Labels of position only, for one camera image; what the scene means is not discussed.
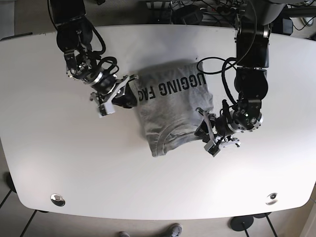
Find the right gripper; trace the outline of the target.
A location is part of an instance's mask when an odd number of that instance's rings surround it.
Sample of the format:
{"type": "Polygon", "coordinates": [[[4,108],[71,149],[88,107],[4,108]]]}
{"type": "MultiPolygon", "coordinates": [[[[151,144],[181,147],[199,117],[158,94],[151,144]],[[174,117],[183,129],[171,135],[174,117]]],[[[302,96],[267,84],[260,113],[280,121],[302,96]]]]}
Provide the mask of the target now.
{"type": "Polygon", "coordinates": [[[92,86],[95,92],[91,93],[89,100],[95,101],[98,105],[100,105],[114,92],[115,87],[119,85],[120,82],[126,82],[124,86],[118,89],[118,92],[112,99],[112,104],[125,109],[132,109],[137,106],[137,99],[129,85],[129,83],[133,80],[135,80],[134,75],[126,75],[122,79],[117,79],[115,75],[110,75],[101,79],[100,82],[92,86]]]}

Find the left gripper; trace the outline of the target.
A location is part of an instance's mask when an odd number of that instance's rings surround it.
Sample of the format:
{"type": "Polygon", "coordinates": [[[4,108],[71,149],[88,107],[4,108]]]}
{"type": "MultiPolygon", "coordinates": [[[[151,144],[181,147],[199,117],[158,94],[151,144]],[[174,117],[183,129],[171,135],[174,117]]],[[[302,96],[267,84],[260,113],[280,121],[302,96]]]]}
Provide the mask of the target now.
{"type": "Polygon", "coordinates": [[[240,140],[235,138],[228,127],[227,119],[224,115],[217,117],[216,114],[205,111],[200,107],[196,111],[202,116],[203,121],[196,129],[194,135],[205,143],[210,140],[224,148],[230,145],[240,147],[240,140]]]}

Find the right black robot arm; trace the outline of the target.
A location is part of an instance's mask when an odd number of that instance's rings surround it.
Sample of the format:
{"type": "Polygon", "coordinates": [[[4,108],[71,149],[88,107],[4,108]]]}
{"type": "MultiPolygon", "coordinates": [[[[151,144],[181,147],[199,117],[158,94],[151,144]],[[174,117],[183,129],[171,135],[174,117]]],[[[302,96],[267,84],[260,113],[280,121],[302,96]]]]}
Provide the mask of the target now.
{"type": "Polygon", "coordinates": [[[82,0],[49,0],[50,20],[57,32],[57,46],[64,53],[67,74],[94,89],[92,98],[102,104],[113,95],[114,105],[131,109],[137,100],[128,84],[121,86],[116,77],[118,61],[104,56],[106,45],[86,18],[82,0]]]}

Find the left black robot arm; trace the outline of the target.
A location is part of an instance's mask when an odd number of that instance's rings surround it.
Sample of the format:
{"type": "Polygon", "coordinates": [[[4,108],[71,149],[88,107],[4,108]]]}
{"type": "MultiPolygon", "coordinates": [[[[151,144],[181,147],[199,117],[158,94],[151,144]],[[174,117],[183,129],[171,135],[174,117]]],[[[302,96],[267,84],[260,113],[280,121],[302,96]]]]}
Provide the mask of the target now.
{"type": "Polygon", "coordinates": [[[237,55],[224,60],[218,71],[231,105],[223,100],[219,116],[197,108],[203,122],[195,136],[206,143],[205,150],[213,156],[227,145],[239,146],[234,134],[252,132],[263,122],[260,110],[268,92],[271,23],[284,6],[280,0],[249,0],[245,11],[236,16],[237,55]]]}

